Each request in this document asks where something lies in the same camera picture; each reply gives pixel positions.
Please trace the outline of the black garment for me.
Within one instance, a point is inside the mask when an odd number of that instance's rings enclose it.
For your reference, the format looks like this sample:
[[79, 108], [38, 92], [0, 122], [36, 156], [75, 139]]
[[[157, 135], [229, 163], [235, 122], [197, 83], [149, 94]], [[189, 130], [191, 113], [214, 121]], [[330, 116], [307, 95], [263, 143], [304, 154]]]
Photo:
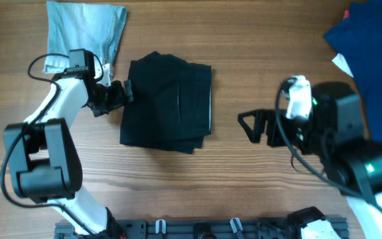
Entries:
[[122, 145], [192, 154], [211, 133], [212, 67], [154, 51], [130, 63]]

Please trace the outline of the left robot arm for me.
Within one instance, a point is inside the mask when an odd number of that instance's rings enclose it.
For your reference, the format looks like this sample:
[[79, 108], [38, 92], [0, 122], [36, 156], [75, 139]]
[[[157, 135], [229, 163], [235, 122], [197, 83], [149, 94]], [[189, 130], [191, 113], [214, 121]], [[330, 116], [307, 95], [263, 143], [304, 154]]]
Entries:
[[3, 132], [1, 192], [21, 208], [53, 208], [79, 238], [126, 238], [110, 210], [83, 186], [70, 127], [83, 107], [99, 117], [130, 104], [131, 82], [112, 82], [106, 72], [97, 75], [100, 60], [86, 49], [71, 50], [65, 57], [68, 67], [48, 80], [50, 92], [38, 109]]

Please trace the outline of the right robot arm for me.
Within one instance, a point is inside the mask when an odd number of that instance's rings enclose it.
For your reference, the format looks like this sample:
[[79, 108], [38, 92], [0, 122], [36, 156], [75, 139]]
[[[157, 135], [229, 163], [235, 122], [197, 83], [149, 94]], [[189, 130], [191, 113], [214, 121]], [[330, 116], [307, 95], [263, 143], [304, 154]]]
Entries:
[[366, 139], [359, 96], [343, 82], [289, 78], [275, 107], [240, 113], [252, 143], [288, 147], [310, 173], [339, 190], [366, 238], [382, 238], [382, 142]]

